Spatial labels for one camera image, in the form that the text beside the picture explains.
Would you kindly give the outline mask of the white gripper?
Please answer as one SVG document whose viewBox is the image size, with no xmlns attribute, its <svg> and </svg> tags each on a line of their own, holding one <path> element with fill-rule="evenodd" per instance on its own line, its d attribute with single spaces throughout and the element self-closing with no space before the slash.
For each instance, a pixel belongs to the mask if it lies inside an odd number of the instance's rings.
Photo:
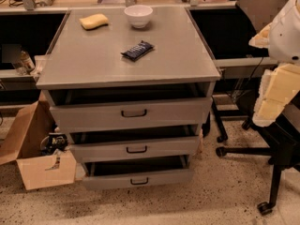
<svg viewBox="0 0 300 225">
<path fill-rule="evenodd" d="M 270 27 L 271 24 L 267 24 L 250 39 L 248 45 L 259 49 L 268 49 Z M 270 126 L 299 91 L 299 66 L 281 64 L 274 71 L 267 69 L 262 75 L 259 97 L 254 106 L 252 116 L 254 124 L 259 127 Z"/>
</svg>

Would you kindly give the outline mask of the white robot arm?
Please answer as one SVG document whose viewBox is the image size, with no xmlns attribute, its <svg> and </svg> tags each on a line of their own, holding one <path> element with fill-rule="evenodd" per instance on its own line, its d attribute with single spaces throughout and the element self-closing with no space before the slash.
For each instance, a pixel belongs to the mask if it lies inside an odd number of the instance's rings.
<svg viewBox="0 0 300 225">
<path fill-rule="evenodd" d="M 289 0 L 248 44 L 267 48 L 278 61 L 277 68 L 262 75 L 252 116 L 256 126 L 268 127 L 300 91 L 300 0 Z"/>
</svg>

